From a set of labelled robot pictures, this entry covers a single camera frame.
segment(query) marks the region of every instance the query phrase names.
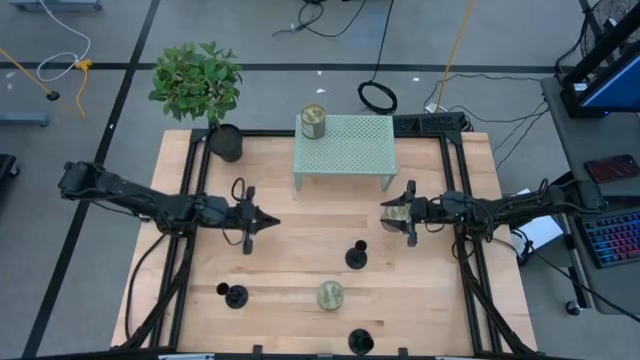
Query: metal mesh table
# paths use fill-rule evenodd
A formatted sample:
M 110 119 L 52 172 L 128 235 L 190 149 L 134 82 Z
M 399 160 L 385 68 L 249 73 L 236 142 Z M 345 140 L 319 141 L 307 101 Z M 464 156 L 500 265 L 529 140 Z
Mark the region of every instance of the metal mesh table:
M 396 175 L 396 148 L 391 116 L 327 115 L 326 133 L 316 140 L 302 135 L 296 121 L 293 177 L 296 190 L 302 177 L 322 175 L 376 175 L 387 191 Z

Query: wooden tabletop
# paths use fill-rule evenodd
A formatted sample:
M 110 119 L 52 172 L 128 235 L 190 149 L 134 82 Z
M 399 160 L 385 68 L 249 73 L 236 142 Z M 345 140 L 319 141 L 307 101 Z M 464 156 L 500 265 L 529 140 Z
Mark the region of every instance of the wooden tabletop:
M 189 138 L 189 131 L 165 133 L 152 188 L 178 193 Z M 463 140 L 474 197 L 500 197 L 487 135 L 465 133 Z M 456 188 L 461 189 L 455 150 L 450 151 Z M 394 355 L 400 347 L 411 355 L 472 355 L 460 270 L 451 255 L 451 227 L 438 233 L 420 228 L 418 245 L 409 248 L 403 235 L 386 232 L 379 221 L 379 203 L 400 196 L 410 179 L 417 182 L 418 196 L 431 198 L 446 190 L 439 143 L 396 139 L 396 152 L 398 174 L 387 193 L 380 190 L 379 178 L 366 176 L 307 176 L 296 193 L 289 137 L 245 137 L 244 155 L 232 164 L 212 156 L 208 194 L 225 196 L 233 204 L 231 185 L 241 176 L 256 187 L 255 203 L 282 224 L 260 232 L 248 256 L 240 246 L 227 244 L 220 230 L 198 230 L 178 350 L 247 353 L 262 345 L 265 353 L 352 354 L 347 338 L 362 328 L 373 336 L 372 355 Z M 229 232 L 232 241 L 238 235 Z M 158 236 L 154 224 L 142 224 L 132 269 Z M 510 241 L 506 227 L 495 237 Z M 345 253 L 360 239 L 368 244 L 368 262 L 352 270 Z M 146 259 L 136 279 L 134 328 L 157 300 L 167 245 L 165 241 Z M 535 348 L 513 250 L 497 242 L 484 248 L 495 305 L 523 342 Z M 327 280 L 344 287 L 344 303 L 333 312 L 316 302 L 316 289 Z M 221 282 L 245 286 L 247 305 L 227 307 L 216 293 Z M 125 298 L 113 344 L 124 341 L 124 303 Z M 483 344 L 489 349 L 485 315 L 476 304 Z M 172 313 L 170 305 L 165 320 Z M 170 322 L 164 322 L 163 341 Z

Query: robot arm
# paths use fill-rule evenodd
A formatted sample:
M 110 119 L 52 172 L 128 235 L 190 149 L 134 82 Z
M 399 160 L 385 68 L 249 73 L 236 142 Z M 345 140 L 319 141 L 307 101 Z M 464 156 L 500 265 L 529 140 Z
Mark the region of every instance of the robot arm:
M 98 164 L 68 162 L 58 187 L 64 199 L 109 201 L 135 215 L 148 216 L 163 234 L 182 235 L 195 225 L 243 230 L 245 254 L 251 254 L 256 233 L 280 223 L 253 204 L 255 188 L 252 186 L 236 206 L 229 206 L 223 197 L 167 195 L 122 179 Z
M 595 215 L 606 208 L 600 188 L 589 181 L 549 186 L 545 179 L 535 192 L 498 200 L 474 199 L 457 191 L 447 191 L 433 199 L 416 197 L 415 193 L 416 183 L 410 180 L 402 196 L 381 204 L 385 207 L 383 226 L 407 234 L 409 246 L 417 244 L 416 224 L 463 224 L 470 235 L 478 235 L 540 216 Z

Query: computer monitor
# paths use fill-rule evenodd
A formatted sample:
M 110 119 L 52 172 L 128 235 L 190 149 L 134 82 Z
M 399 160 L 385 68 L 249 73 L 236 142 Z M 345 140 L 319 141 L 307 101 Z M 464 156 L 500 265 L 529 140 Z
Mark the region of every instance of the computer monitor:
M 570 116 L 640 112 L 640 41 L 629 42 L 638 28 L 640 3 L 562 79 L 562 100 Z M 604 61 L 609 64 L 606 68 L 601 67 Z
M 580 106 L 605 112 L 639 111 L 640 54 L 598 88 L 590 91 Z

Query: gray concrete floor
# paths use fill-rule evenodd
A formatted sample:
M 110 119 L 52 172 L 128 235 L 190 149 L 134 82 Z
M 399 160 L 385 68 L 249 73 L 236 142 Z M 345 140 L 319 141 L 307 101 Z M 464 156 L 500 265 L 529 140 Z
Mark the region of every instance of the gray concrete floor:
M 59 18 L 92 38 L 90 57 L 95 62 L 127 63 L 150 3 L 104 1 L 100 13 L 60 13 Z M 272 38 L 271 33 L 295 22 L 300 5 L 299 0 L 162 0 L 141 61 L 152 62 L 163 48 L 184 41 L 216 40 L 233 47 L 242 63 L 375 62 L 387 0 L 369 0 L 349 32 L 336 39 L 307 32 Z M 358 5 L 329 0 L 317 28 L 341 28 Z M 397 1 L 382 62 L 445 64 L 465 6 L 466 0 Z M 456 64 L 551 66 L 575 41 L 581 16 L 576 0 L 480 1 Z M 84 46 L 45 14 L 21 13 L 6 3 L 0 4 L 0 44 L 20 61 L 32 62 L 56 52 L 81 52 Z M 577 60 L 573 56 L 567 62 Z M 48 111 L 53 120 L 47 128 L 0 129 L 0 153 L 18 156 L 22 167 L 0 207 L 0 358 L 20 356 L 75 211 L 75 204 L 61 200 L 57 192 L 62 167 L 69 160 L 93 159 L 124 76 L 124 71 L 91 72 L 83 99 L 89 119 L 81 120 L 46 101 L 23 74 L 4 76 L 10 72 L 0 70 L 0 109 Z M 367 114 L 356 88 L 370 76 L 360 71 L 246 72 L 241 102 L 228 120 L 243 128 L 290 129 L 295 113 L 309 103 L 321 103 L 332 113 Z M 147 100 L 151 77 L 150 71 L 135 73 L 106 161 L 110 171 L 142 184 L 151 181 L 164 130 L 204 125 L 164 117 L 160 105 Z M 377 80 L 396 92 L 397 113 L 407 114 L 422 111 L 424 98 L 441 78 L 437 72 L 381 72 Z M 51 87 L 73 104 L 81 81 L 81 74 L 73 71 Z M 318 94 L 318 89 L 325 92 Z M 447 85 L 443 105 L 464 105 L 487 119 L 509 119 L 528 114 L 541 101 L 534 81 L 457 78 Z M 474 126 L 488 132 L 495 147 L 515 125 L 474 121 Z M 516 140 L 495 154 L 496 163 Z M 535 188 L 542 178 L 554 179 L 567 169 L 553 122 L 545 115 L 498 175 L 503 192 L 514 192 Z M 91 207 L 40 355 L 108 348 L 138 228 L 131 218 Z M 542 351 L 585 359 L 632 359 L 640 352 L 634 341 L 636 324 L 595 310 L 570 317 L 563 310 L 573 297 L 565 279 L 535 261 L 521 274 Z

